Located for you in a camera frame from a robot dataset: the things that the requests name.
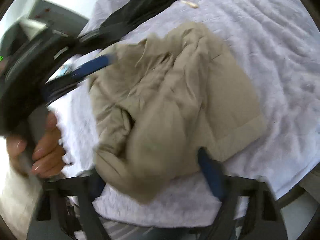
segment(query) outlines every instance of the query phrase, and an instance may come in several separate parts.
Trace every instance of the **finger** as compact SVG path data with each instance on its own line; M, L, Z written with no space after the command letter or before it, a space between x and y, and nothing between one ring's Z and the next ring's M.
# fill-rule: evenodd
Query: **finger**
M27 146L27 142L16 135L9 136L6 142L7 152L11 158L16 158Z
M61 161L56 166L54 166L52 169L50 169L46 172L40 173L39 176L41 178L48 178L50 176L58 175L61 172L61 170L63 169L64 165L65 165L65 163L63 161Z
M56 116L54 115L53 112L49 112L48 116L47 116L47 130L48 131L51 131L53 129L55 129L57 126L57 118Z
M40 174L52 169L62 160L64 154L64 149L58 146L53 152L36 161L31 168L31 172L33 174Z
M52 152L58 146L60 138L61 132L58 128L47 131L38 142L32 155L32 159L37 161Z

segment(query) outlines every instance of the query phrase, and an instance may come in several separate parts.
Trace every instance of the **white blanket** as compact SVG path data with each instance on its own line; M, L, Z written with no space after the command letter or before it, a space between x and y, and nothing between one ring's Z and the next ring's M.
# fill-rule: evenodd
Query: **white blanket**
M99 27L128 1L99 0L83 33ZM279 198L320 161L320 33L299 0L187 1L198 8L177 1L129 33L124 42L138 42L152 32L164 36L187 21L203 22L227 42L252 79L268 130L224 165L231 174L266 177ZM78 63L95 55L92 52ZM90 168L97 143L86 85L54 106L61 116L68 158L75 163L65 172L74 176ZM149 205L139 205L109 186L95 202L103 217L158 227L209 225L219 206L201 174L172 181Z

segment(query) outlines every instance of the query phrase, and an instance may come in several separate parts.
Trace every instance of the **khaki garment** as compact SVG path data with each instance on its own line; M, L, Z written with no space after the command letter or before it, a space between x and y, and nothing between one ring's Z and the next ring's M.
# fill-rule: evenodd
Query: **khaki garment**
M203 24L105 53L117 60L89 77L95 165L107 183L141 203L171 179L198 171L200 146L225 161L265 131L250 79Z

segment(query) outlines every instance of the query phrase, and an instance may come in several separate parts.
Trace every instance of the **beige cloth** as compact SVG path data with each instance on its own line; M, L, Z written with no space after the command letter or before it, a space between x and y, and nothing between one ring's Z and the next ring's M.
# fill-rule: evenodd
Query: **beige cloth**
M104 53L117 60L89 77L95 165L107 183L141 203L171 179L198 171L200 146L225 161L265 131L250 79L203 24Z

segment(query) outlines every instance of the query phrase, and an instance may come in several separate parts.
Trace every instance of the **black fabric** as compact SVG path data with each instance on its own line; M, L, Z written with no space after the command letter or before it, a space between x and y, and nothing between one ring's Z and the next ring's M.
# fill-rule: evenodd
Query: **black fabric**
M130 32L167 9L175 1L177 0L130 0L126 5L111 14L101 24L101 27L125 23L128 27L126 30Z

